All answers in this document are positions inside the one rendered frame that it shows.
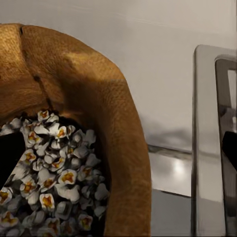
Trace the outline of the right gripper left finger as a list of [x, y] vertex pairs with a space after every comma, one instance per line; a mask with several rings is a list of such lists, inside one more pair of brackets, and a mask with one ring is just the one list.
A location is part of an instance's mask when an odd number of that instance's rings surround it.
[[25, 138], [20, 131], [0, 137], [0, 190], [25, 150]]

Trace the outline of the popcorn bag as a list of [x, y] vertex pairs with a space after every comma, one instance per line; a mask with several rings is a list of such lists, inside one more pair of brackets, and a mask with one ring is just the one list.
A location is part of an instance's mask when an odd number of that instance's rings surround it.
[[[109, 197], [83, 237], [151, 237], [151, 167], [142, 124], [119, 67], [68, 34], [18, 23], [0, 24], [0, 133], [18, 118], [49, 111], [75, 132], [94, 130], [97, 164]], [[80, 191], [86, 184], [80, 183]], [[49, 191], [41, 194], [48, 194]], [[57, 203], [68, 201], [58, 198]], [[18, 211], [32, 214], [29, 204]]]

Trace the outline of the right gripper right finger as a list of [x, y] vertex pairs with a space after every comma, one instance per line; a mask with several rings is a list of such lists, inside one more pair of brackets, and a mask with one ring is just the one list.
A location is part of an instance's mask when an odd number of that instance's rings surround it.
[[237, 133], [226, 131], [221, 148], [237, 170]]

